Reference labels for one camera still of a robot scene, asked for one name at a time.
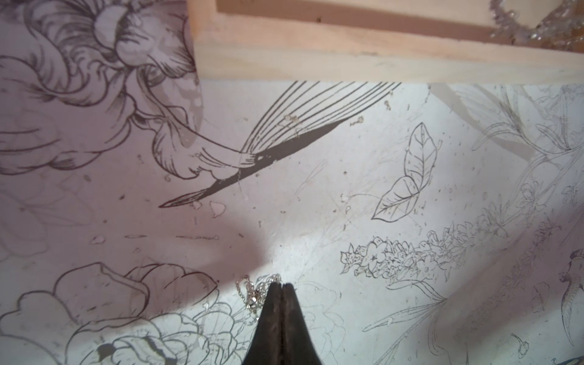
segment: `wooden shelf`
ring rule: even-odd
[[[515,1],[526,23],[539,22],[558,3],[534,0],[540,14],[523,12],[520,2],[527,0]],[[490,38],[488,0],[440,1],[451,11],[438,11],[434,3],[189,0],[197,69],[204,78],[584,82],[584,54]],[[423,10],[414,16],[416,6]]]

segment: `wooden board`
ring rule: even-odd
[[[190,0],[189,11],[204,78],[584,82],[576,53],[222,13],[214,0]]]
[[[407,16],[418,16],[465,23],[478,26],[493,26],[489,11],[490,0],[311,0],[329,5],[352,6],[377,12],[389,12]],[[505,8],[519,14],[518,21],[531,27],[555,9],[562,0],[506,0]]]

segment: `hummingbird drawing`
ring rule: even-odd
[[[572,316],[572,302],[578,293],[578,289],[584,291],[582,286],[582,276],[584,276],[584,249],[578,249],[570,255],[570,263],[568,269],[562,272],[559,280],[563,283],[568,283],[568,288],[562,297],[562,322],[564,323],[564,331],[574,346],[572,336],[570,335],[570,317]]]
[[[164,137],[154,142],[158,163],[176,176],[196,178],[209,171],[215,182],[208,188],[185,194],[162,204],[160,208],[176,207],[199,201],[266,168],[310,145],[338,125],[358,116],[390,95],[401,83],[396,82],[294,82],[264,113],[251,131],[244,146],[235,149],[216,143],[194,131],[186,131],[181,123],[168,124],[176,130],[159,133]],[[158,150],[173,151],[179,135],[194,141],[188,153],[172,158],[160,158]]]

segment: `necklace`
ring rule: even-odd
[[[240,279],[235,281],[235,287],[237,288],[237,293],[242,301],[244,301],[245,308],[248,309],[256,318],[259,319],[258,311],[263,308],[263,304],[266,301],[267,291],[272,283],[281,283],[282,278],[280,274],[265,275],[260,276],[254,284],[249,275],[245,275]],[[245,282],[244,295],[241,291],[240,284]]]

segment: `wall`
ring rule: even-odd
[[[2,2],[3,364],[240,364],[276,274],[327,365],[582,355],[584,87],[199,81],[184,14]]]

